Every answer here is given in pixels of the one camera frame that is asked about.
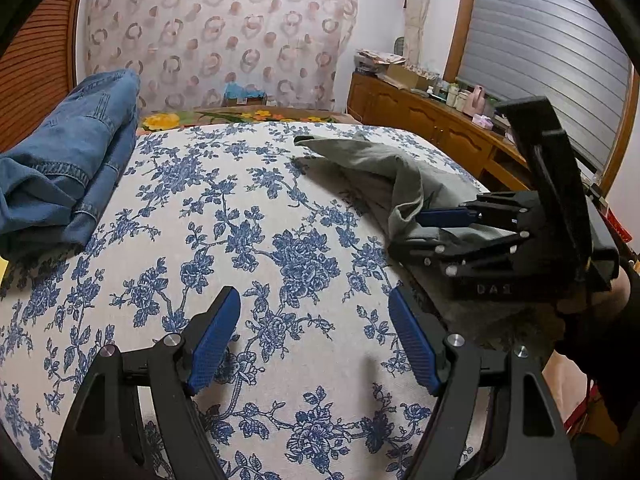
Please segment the person's right hand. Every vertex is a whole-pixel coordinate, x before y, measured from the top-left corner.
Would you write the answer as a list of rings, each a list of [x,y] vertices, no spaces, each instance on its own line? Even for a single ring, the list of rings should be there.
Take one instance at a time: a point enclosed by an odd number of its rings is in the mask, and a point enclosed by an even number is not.
[[[562,315],[592,312],[595,315],[612,318],[618,315],[630,298],[631,284],[628,273],[620,268],[618,277],[610,283],[604,292],[578,292],[573,298],[562,299],[556,303],[555,310]]]

